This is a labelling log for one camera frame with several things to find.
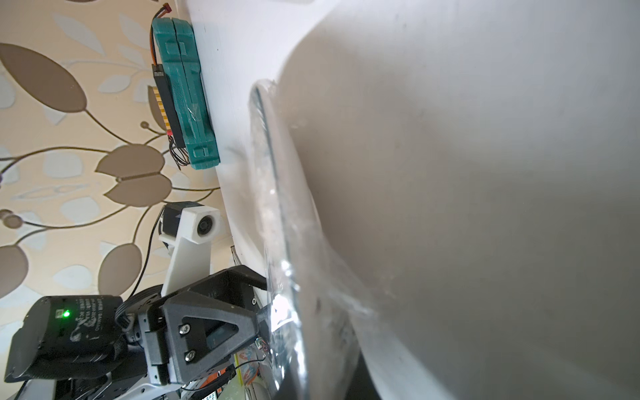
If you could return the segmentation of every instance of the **bolt head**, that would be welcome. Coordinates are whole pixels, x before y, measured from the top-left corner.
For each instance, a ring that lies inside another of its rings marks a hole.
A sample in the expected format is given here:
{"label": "bolt head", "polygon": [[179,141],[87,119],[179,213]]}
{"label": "bolt head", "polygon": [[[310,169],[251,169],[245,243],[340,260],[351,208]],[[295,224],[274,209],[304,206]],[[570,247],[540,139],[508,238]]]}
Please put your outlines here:
{"label": "bolt head", "polygon": [[186,362],[191,362],[191,361],[193,361],[194,358],[196,358],[196,351],[195,350],[189,350],[189,353],[184,355],[184,360]]}

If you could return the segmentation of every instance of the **floral wallpaper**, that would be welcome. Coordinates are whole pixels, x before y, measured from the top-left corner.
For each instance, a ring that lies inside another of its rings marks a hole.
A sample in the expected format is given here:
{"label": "floral wallpaper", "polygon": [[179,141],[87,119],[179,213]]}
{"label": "floral wallpaper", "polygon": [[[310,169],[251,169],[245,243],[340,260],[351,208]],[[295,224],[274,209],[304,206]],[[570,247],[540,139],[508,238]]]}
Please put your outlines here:
{"label": "floral wallpaper", "polygon": [[[152,0],[3,0],[0,363],[43,295],[127,296],[165,202],[224,204],[215,169],[178,169],[151,90]],[[232,240],[212,263],[225,268]],[[157,239],[141,287],[160,284]],[[17,390],[0,384],[0,399]]]}

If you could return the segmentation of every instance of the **teal battery holder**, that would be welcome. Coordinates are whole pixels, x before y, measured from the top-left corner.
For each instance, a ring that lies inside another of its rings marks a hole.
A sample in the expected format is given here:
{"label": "teal battery holder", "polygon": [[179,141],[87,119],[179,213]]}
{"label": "teal battery holder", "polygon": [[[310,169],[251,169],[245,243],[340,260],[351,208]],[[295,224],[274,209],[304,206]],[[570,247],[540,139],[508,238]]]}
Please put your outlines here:
{"label": "teal battery holder", "polygon": [[191,166],[212,168],[220,164],[220,155],[202,89],[193,28],[175,18],[156,18],[152,25]]}

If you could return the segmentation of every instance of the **wire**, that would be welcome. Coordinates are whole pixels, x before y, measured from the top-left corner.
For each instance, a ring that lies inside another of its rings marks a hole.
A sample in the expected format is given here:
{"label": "wire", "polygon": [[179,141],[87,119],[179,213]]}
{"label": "wire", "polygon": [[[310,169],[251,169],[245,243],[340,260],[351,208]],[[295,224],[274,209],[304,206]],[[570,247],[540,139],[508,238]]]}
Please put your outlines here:
{"label": "wire", "polygon": [[[238,369],[238,368],[240,368],[240,367],[242,367],[243,365],[248,364],[248,363],[252,363],[252,362],[261,362],[261,361],[265,361],[265,360],[266,360],[266,357],[263,357],[263,358],[261,358],[260,360],[249,360],[249,361],[245,361],[245,362],[243,362],[242,364],[238,365],[238,366],[237,366],[236,368],[234,368],[234,369]],[[212,383],[214,383],[215,381],[216,381],[216,380],[212,380],[212,381],[211,381],[211,382],[209,382],[208,384],[204,385],[203,387],[197,388],[197,389],[184,389],[184,388],[180,388],[180,389],[181,389],[181,390],[186,390],[186,391],[188,391],[188,392],[197,392],[198,390],[206,389],[206,388],[207,388],[207,386],[211,385],[211,384],[212,384]]]}
{"label": "wire", "polygon": [[158,12],[151,18],[151,29],[149,30],[149,47],[151,48],[151,59],[154,62],[154,65],[158,65],[158,61],[156,58],[156,44],[154,43],[154,26],[153,20],[156,18],[162,18],[165,14],[171,12],[171,7],[169,3],[165,3],[162,5],[162,8],[158,10]]}
{"label": "wire", "polygon": [[136,285],[133,287],[133,290],[131,291],[131,294],[129,295],[127,300],[130,299],[133,296],[133,294],[136,292],[136,289],[138,288],[140,281],[142,281],[142,276],[145,274],[145,271],[147,270],[147,264],[149,263],[149,255],[151,254],[151,243],[154,240],[154,233],[156,232],[156,226],[158,225],[158,221],[160,220],[160,216],[162,215],[163,211],[164,211],[164,207],[162,207],[162,209],[158,213],[158,217],[156,218],[154,227],[151,228],[151,234],[149,235],[149,247],[147,248],[147,258],[145,259],[145,265],[142,267],[142,271],[140,272],[138,281],[136,282]]}
{"label": "wire", "polygon": [[175,140],[172,135],[168,135],[169,137],[169,153],[171,153],[171,157],[175,161],[175,164],[178,166],[180,170],[180,166],[187,166],[191,163],[189,160],[189,153],[187,150],[183,148],[177,148],[175,145]]}
{"label": "wire", "polygon": [[22,395],[22,392],[24,391],[24,388],[27,387],[27,382],[29,380],[24,381],[24,383],[22,384],[22,386],[20,386],[20,389],[18,389],[18,392],[15,394],[15,396],[13,397],[15,400],[20,400],[20,396]]}

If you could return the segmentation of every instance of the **camera lens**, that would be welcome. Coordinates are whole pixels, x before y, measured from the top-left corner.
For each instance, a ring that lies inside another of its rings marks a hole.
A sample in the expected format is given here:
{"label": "camera lens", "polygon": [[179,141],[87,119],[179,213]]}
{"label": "camera lens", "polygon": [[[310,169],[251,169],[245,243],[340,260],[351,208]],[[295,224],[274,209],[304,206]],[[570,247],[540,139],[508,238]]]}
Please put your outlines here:
{"label": "camera lens", "polygon": [[210,216],[206,216],[198,222],[198,235],[204,236],[208,234],[213,228],[213,220]]}

